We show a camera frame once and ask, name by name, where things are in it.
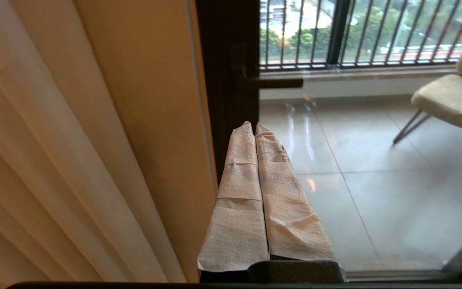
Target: tile floor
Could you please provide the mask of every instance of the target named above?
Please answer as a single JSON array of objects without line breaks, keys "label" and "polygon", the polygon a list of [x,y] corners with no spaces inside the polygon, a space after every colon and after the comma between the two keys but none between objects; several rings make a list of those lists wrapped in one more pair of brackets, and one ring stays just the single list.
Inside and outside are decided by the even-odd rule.
[{"label": "tile floor", "polygon": [[462,247],[462,129],[431,118],[392,146],[414,112],[408,98],[260,102],[345,269],[439,269]]}]

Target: curtain fold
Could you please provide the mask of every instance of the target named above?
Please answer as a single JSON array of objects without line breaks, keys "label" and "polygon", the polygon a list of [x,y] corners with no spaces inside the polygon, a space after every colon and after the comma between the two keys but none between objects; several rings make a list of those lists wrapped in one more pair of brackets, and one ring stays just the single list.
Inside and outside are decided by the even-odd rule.
[{"label": "curtain fold", "polygon": [[0,287],[182,282],[74,5],[0,0]]}]

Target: wall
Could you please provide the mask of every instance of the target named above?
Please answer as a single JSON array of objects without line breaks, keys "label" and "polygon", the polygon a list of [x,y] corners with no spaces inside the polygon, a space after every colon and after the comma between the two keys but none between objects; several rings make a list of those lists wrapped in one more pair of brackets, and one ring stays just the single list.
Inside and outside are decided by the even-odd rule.
[{"label": "wall", "polygon": [[260,99],[323,98],[345,96],[412,95],[421,86],[437,77],[405,77],[396,79],[361,79],[317,81],[305,79],[302,89],[260,90]]},{"label": "wall", "polygon": [[185,277],[197,282],[217,185],[194,3],[75,3]]}]

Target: tree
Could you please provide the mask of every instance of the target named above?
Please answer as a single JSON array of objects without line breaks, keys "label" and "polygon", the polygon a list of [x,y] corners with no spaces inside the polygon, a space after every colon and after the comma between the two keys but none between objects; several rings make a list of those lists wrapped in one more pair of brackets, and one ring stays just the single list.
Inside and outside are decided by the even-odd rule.
[{"label": "tree", "polygon": [[[266,29],[260,29],[260,59],[265,60]],[[277,58],[281,53],[281,40],[272,29],[268,30],[268,58]]]},{"label": "tree", "polygon": [[[372,7],[370,10],[370,17],[368,18],[367,29],[365,29],[365,35],[363,36],[361,55],[371,55],[371,53],[373,53],[374,44],[377,39],[379,29],[382,30],[379,36],[379,41],[377,43],[376,53],[380,52],[381,47],[385,47],[390,44],[393,33],[396,33],[395,26],[397,24],[399,14],[400,13],[396,9],[389,8],[387,10],[383,27],[380,27],[384,15],[384,7]],[[360,13],[356,17],[356,24],[350,26],[349,36],[347,38],[347,44],[345,48],[346,55],[352,56],[357,53],[359,42],[361,40],[361,33],[363,32],[363,27],[365,27],[366,18],[366,12]]]},{"label": "tree", "polygon": [[[404,40],[407,40],[407,37],[409,37],[408,30],[414,24],[418,7],[422,5],[422,3],[418,0],[413,0],[413,3],[409,3],[409,4],[411,4],[412,9],[406,10],[407,17],[404,21],[404,24],[407,27],[406,29],[407,31],[405,33],[405,37],[401,38]],[[446,30],[445,30],[444,38],[442,40],[442,44],[452,44],[453,43],[457,35],[457,32],[459,31],[462,25],[462,0],[459,0],[457,4],[458,4],[458,7],[454,15],[452,15],[449,26],[447,26],[449,16],[452,13],[452,9],[455,5],[455,1],[449,0],[449,1],[442,2],[442,5],[438,9],[436,16],[434,17],[433,26],[431,30],[429,31],[429,35],[425,42],[425,45],[438,44],[438,40],[440,39],[444,29]],[[409,46],[417,46],[422,43],[424,35],[427,32],[431,19],[433,18],[433,15],[436,11],[437,5],[438,5],[438,0],[427,0],[423,4],[420,17],[418,18],[418,22],[416,23],[415,30],[413,32],[413,36],[411,38],[411,42]]]},{"label": "tree", "polygon": [[[299,44],[299,59],[309,59],[313,49],[313,37],[315,28],[302,29]],[[317,40],[315,41],[314,59],[323,58],[326,56],[329,47],[330,26],[318,29]],[[297,42],[299,42],[299,31],[288,39],[287,53],[295,57],[297,54]]]}]

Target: green foliage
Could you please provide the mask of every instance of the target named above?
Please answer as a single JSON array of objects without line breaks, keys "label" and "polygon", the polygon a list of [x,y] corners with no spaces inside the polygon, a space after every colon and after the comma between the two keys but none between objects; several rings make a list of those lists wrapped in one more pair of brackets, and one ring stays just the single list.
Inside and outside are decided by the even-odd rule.
[{"label": "green foliage", "polygon": [[[356,55],[357,49],[359,47],[359,41],[363,33],[363,28],[367,19],[367,10],[370,0],[356,0],[354,8],[354,23],[349,26],[348,40],[345,46],[345,56],[351,57]],[[393,0],[391,1],[390,7],[387,9],[387,14],[385,16],[385,21],[383,27],[380,27],[380,24],[383,20],[386,1],[385,0],[373,0],[372,7],[370,10],[370,16],[368,17],[367,28],[363,36],[363,44],[361,45],[362,57],[370,56],[373,53],[374,49],[376,53],[380,53],[381,48],[389,47],[390,42],[394,35],[399,32],[399,35],[396,37],[398,40],[394,45],[403,46],[406,41],[409,39],[409,34],[411,32],[411,27],[413,26],[418,8],[420,5],[423,5],[420,17],[416,22],[413,35],[411,36],[411,42],[409,46],[419,46],[424,38],[424,35],[429,29],[429,24],[433,15],[436,13],[436,7],[438,5],[438,0],[426,0],[422,4],[422,0],[408,0],[407,6],[405,8],[405,13],[402,15],[403,1]],[[455,5],[455,1],[442,1],[442,5],[438,9],[436,16],[434,18],[434,24],[429,31],[429,37],[427,38],[425,45],[435,45],[440,39],[444,27],[449,20],[450,13]],[[396,31],[396,25],[401,17],[400,31]],[[442,44],[452,44],[457,32],[461,27],[462,18],[462,0],[458,0],[458,7],[451,18],[449,26],[446,27],[446,33],[444,33],[444,38]],[[381,33],[379,35],[379,41],[377,47],[374,48],[376,38],[378,36],[379,30]],[[299,49],[299,59],[309,59],[312,54],[313,44],[315,44],[314,59],[323,59],[327,55],[327,50],[329,46],[331,27],[318,29],[317,39],[314,41],[315,28],[310,29],[301,29],[297,31],[295,35],[292,35],[288,39],[285,39],[284,43],[284,57],[285,59],[295,59],[297,55],[297,44]],[[274,31],[270,30],[268,33],[268,55],[269,59],[279,59],[281,52],[281,39]],[[260,57],[264,59],[265,47],[266,46],[266,31],[264,29],[260,30]]]},{"label": "green foliage", "polygon": [[[260,29],[260,58],[265,59],[266,29]],[[278,57],[281,53],[281,39],[272,29],[268,30],[268,58]]]},{"label": "green foliage", "polygon": [[[300,34],[299,44],[299,59],[309,59],[313,48],[313,38],[315,35],[315,28],[302,29]],[[315,52],[313,58],[322,58],[326,56],[329,46],[330,26],[318,29],[317,40],[315,41]],[[288,56],[295,57],[297,54],[297,42],[299,40],[299,31],[288,39],[286,44]]]}]

